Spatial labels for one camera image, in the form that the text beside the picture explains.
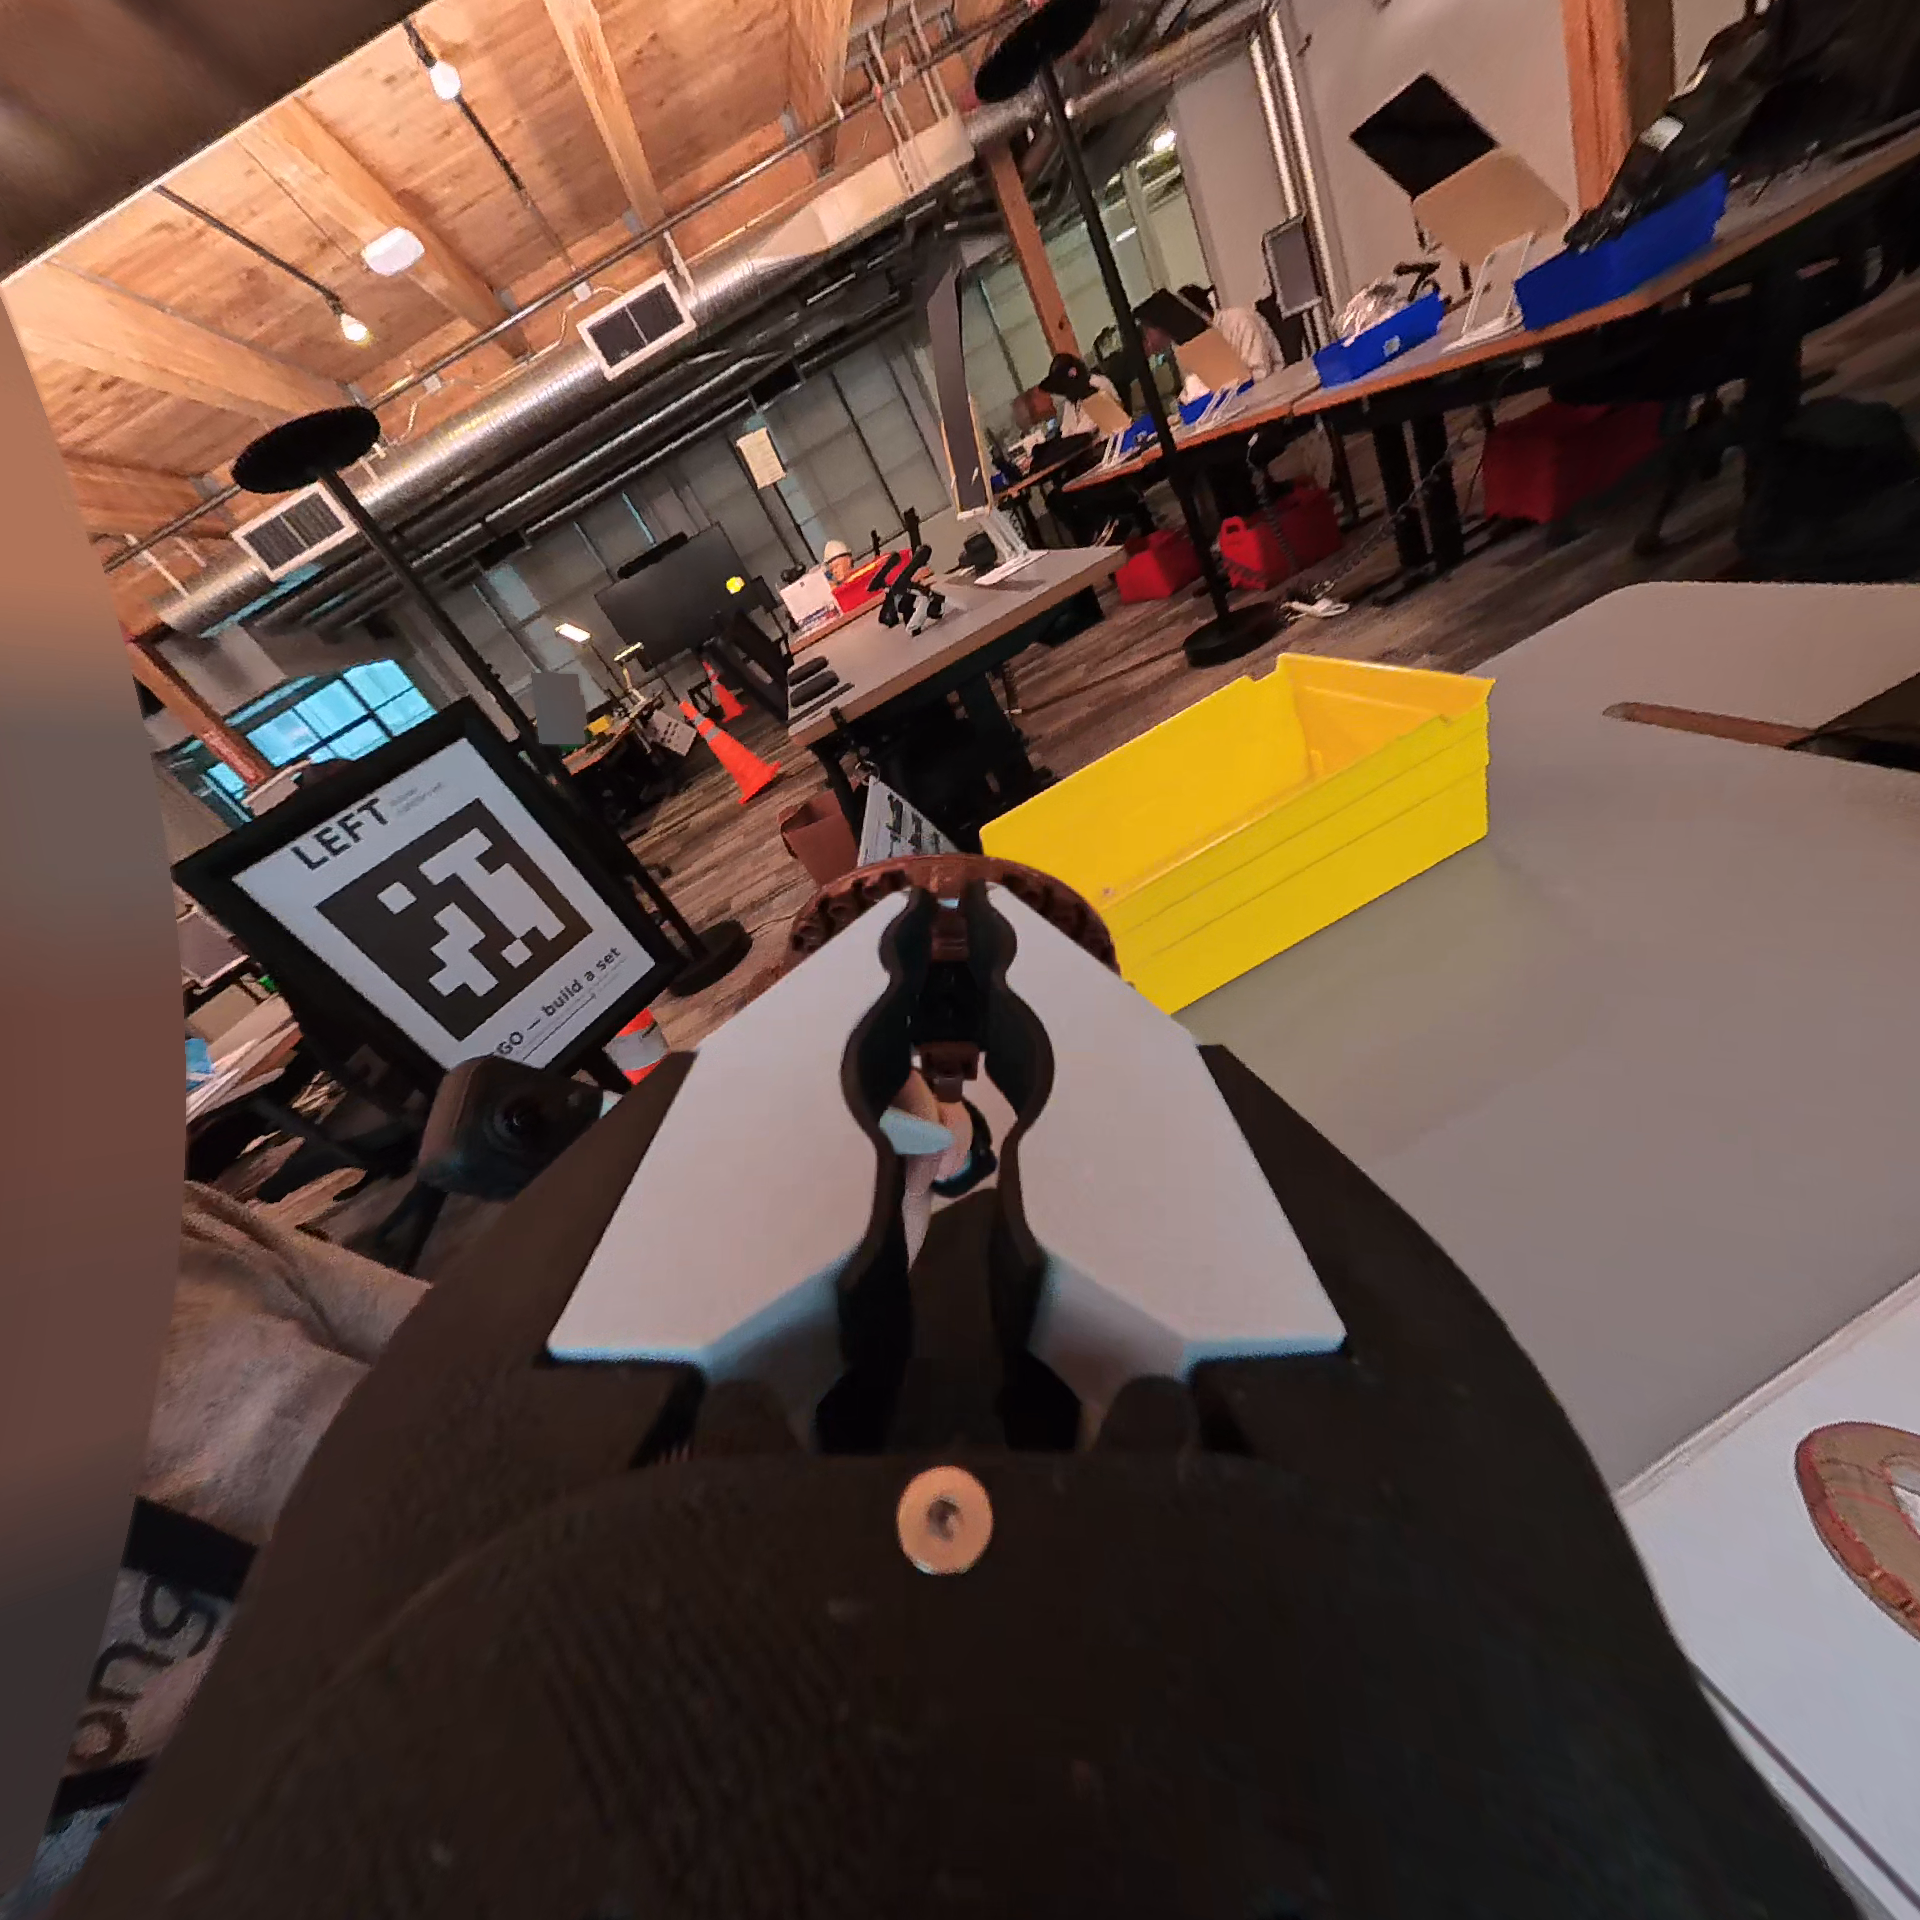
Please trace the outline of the black television screen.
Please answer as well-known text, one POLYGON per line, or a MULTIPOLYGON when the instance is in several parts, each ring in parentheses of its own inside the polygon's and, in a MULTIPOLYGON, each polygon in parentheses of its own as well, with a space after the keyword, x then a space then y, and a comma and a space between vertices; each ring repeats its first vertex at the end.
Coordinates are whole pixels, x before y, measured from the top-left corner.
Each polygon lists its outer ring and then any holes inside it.
POLYGON ((748 573, 729 534, 708 525, 651 546, 595 595, 622 655, 662 667, 698 654, 737 610, 748 573))

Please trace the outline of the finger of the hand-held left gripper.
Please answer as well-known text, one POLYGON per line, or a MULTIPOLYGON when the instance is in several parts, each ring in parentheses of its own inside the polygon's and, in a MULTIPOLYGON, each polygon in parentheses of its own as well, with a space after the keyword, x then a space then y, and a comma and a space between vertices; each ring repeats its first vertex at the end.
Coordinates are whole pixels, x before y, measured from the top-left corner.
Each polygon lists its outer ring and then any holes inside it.
POLYGON ((937 1207, 940 1182, 962 1170, 962 1105, 958 1101, 896 1104, 886 1136, 903 1162, 903 1248, 916 1261, 937 1207))

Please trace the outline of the black and cardboard open box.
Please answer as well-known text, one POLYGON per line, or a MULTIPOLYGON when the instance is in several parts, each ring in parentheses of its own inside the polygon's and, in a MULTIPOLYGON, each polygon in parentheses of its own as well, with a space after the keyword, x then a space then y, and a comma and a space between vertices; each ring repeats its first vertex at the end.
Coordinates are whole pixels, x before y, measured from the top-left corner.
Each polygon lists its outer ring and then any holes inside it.
POLYGON ((1466 266, 1518 243, 1554 250, 1572 223, 1554 186, 1431 73, 1374 106, 1351 144, 1409 194, 1420 232, 1466 266))

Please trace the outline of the yellow Lego brick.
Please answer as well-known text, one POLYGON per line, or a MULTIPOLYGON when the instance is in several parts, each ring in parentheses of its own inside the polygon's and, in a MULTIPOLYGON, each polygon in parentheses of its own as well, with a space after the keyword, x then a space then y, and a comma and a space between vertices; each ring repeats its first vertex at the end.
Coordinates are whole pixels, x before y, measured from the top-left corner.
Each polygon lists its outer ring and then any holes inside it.
POLYGON ((980 829, 1176 1014, 1479 843, 1490 678, 1283 654, 980 829))

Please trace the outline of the silver computer monitor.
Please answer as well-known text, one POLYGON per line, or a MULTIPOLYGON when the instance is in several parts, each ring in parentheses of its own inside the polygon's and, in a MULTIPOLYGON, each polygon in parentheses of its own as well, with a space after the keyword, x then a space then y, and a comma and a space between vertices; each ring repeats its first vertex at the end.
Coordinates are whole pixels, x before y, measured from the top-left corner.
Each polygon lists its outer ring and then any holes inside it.
POLYGON ((970 393, 960 271, 962 261, 948 246, 928 264, 920 291, 952 503, 960 518, 979 518, 993 512, 993 466, 980 451, 970 393))

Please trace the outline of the grey background table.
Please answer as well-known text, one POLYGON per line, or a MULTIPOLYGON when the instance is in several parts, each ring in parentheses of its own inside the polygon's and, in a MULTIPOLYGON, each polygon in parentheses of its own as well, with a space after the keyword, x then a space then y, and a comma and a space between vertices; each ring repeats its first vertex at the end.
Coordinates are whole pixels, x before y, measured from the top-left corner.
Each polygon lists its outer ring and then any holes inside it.
POLYGON ((996 641, 1081 590, 1108 581, 1122 559, 1122 547, 1111 544, 1032 551, 1026 561, 994 583, 954 583, 945 593, 945 615, 921 633, 883 626, 874 607, 851 615, 812 647, 844 685, 830 698, 795 710, 787 739, 810 750, 836 727, 905 697, 952 664, 986 667, 996 641))

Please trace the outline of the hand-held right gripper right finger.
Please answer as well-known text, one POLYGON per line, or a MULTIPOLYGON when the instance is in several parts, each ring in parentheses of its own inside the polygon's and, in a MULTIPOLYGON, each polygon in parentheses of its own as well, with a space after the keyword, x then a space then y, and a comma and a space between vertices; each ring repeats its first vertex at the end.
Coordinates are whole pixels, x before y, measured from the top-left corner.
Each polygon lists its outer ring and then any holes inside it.
POLYGON ((1337 1353, 1339 1311, 1194 1034, 1009 887, 984 901, 1016 1347, 1083 1435, 1138 1377, 1337 1353))

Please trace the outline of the wooden poster board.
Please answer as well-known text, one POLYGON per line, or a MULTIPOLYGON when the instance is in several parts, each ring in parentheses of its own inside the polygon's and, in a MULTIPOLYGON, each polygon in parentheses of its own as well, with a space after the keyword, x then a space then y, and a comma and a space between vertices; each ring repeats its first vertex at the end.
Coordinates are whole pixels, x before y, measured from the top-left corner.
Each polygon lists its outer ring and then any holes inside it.
POLYGON ((1792 727, 1755 714, 1667 704, 1611 704, 1606 713, 1628 723, 1918 775, 1918 675, 1908 675, 1818 727, 1792 727))

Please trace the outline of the black backpack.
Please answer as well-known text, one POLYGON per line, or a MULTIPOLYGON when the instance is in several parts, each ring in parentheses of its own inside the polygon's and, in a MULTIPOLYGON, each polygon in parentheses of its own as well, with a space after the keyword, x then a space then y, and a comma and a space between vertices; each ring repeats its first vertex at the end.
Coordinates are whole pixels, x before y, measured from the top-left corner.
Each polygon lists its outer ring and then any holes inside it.
POLYGON ((1763 3, 1714 34, 1694 74, 1628 149, 1602 200, 1566 230, 1592 250, 1727 167, 1786 73, 1791 3, 1763 3))

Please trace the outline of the large blue plastic bin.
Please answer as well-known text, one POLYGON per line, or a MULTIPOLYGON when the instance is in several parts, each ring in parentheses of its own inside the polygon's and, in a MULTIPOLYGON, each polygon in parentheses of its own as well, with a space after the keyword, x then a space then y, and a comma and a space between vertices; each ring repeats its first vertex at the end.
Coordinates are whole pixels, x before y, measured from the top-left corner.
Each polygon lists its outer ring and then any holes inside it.
POLYGON ((1716 170, 1594 246, 1564 246, 1515 279, 1526 329, 1548 329, 1632 295, 1703 250, 1727 210, 1729 177, 1716 170))

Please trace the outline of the orange traffic cone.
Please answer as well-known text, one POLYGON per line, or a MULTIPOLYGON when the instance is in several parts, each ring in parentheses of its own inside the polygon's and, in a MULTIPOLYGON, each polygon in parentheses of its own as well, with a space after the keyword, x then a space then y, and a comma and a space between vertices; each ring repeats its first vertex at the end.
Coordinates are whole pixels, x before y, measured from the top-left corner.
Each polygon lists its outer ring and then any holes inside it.
POLYGON ((700 710, 694 701, 679 704, 686 719, 696 727, 698 737, 708 747, 716 760, 726 767, 728 776, 737 787, 737 797, 742 803, 754 801, 762 793, 767 793, 782 775, 780 762, 758 755, 748 750, 742 739, 737 739, 729 731, 718 727, 705 710, 700 710))

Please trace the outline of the long wooden table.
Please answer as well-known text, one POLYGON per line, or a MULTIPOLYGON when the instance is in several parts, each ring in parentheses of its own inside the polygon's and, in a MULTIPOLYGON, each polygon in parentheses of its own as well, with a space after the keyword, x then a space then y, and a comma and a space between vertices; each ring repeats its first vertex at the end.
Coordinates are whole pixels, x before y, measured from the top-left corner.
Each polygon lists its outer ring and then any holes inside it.
POLYGON ((1460 342, 1455 313, 1434 338, 1337 387, 1249 393, 1230 418, 1194 429, 1186 466, 1266 425, 1334 443, 1374 435, 1383 517, 1414 512, 1403 563, 1448 569, 1463 553, 1448 418, 1523 393, 1598 387, 1694 394, 1738 382, 1734 415, 1759 483, 1803 397, 1810 331, 1859 310, 1916 264, 1916 123, 1764 179, 1736 195, 1707 246, 1644 286, 1548 327, 1460 342))

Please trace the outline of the white instruction booklet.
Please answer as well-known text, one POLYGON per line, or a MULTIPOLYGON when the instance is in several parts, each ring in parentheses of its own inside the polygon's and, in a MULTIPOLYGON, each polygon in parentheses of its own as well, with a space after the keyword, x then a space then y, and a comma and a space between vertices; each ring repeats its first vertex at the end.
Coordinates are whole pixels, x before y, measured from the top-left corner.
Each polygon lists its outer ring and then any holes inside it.
POLYGON ((1918 1282, 1618 1504, 1743 1750, 1868 1914, 1918 1914, 1918 1282))

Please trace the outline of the person's grey garment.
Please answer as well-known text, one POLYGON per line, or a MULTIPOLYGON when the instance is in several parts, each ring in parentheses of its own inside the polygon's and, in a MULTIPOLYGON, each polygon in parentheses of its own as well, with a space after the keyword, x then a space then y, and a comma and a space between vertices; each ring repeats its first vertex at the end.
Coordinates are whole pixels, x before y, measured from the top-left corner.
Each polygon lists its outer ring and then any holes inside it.
POLYGON ((169 1744, 322 1433, 424 1296, 424 1282, 265 1207, 183 1187, 177 1296, 104 1642, 4 1912, 58 1897, 169 1744))

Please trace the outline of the small blue plastic bin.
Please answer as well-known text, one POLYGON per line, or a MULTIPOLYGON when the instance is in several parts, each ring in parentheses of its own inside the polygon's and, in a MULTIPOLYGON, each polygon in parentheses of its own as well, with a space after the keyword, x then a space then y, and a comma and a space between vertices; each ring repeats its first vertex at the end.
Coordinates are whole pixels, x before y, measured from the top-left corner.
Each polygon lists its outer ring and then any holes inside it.
POLYGON ((1426 344, 1442 327, 1446 315, 1448 301, 1438 289, 1430 289, 1350 339, 1334 339, 1313 359, 1322 387, 1350 385, 1426 344))

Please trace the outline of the round brown brick assembly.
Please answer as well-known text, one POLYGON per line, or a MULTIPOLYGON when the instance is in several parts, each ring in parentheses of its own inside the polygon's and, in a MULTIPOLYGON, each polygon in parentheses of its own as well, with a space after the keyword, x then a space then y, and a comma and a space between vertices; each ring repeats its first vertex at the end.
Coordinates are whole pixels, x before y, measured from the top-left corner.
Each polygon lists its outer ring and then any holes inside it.
POLYGON ((778 974, 784 976, 863 918, 878 901, 928 894, 962 901, 972 881, 996 885, 1079 943, 1103 967, 1118 970, 1118 953, 1105 918, 1067 881, 1012 859, 970 853, 892 855, 828 880, 788 923, 778 974))

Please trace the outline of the silver air duct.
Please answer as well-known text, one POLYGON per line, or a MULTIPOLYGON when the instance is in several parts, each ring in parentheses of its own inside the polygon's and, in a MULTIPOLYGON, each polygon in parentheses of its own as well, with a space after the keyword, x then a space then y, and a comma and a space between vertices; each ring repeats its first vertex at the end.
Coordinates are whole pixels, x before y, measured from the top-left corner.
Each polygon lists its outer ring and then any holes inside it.
MULTIPOLYGON (((625 376, 606 379, 576 331, 408 441, 359 403, 270 426, 234 459, 231 483, 279 503, 339 475, 380 525, 414 537, 444 523, 463 539, 518 512, 526 496, 569 491, 584 473, 610 470, 626 441, 714 413, 855 325, 892 317, 914 246, 940 211, 937 190, 887 211, 858 211, 844 230, 804 208, 754 246, 716 250, 682 286, 698 331, 625 376)), ((358 530, 315 567, 270 583, 230 534, 231 555, 164 599, 159 624, 169 635, 207 638, 258 615, 276 593, 294 593, 305 613, 322 607, 330 586, 321 578, 342 569, 339 553, 359 539, 358 530)))

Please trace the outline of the white air vent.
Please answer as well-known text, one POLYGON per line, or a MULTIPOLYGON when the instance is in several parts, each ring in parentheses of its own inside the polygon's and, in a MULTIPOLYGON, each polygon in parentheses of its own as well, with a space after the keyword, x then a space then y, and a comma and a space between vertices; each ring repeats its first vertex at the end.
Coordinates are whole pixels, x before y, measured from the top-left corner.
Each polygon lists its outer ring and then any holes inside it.
POLYGON ((336 494, 311 483, 236 525, 231 539, 276 585, 358 539, 358 523, 336 494))
POLYGON ((657 273, 578 321, 578 338, 606 379, 625 376, 698 331, 688 295, 657 273))

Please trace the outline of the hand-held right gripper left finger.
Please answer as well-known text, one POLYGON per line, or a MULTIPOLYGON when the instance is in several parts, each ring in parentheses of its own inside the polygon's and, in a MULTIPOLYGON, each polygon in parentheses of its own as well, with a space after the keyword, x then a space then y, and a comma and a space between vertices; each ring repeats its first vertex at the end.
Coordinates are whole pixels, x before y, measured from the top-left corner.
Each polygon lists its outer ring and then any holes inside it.
POLYGON ((812 1427, 836 1384, 886 1427, 912 1345, 905 1168, 886 1113, 907 1087, 894 923, 875 902, 694 1058, 547 1337, 559 1362, 663 1360, 769 1387, 812 1427))

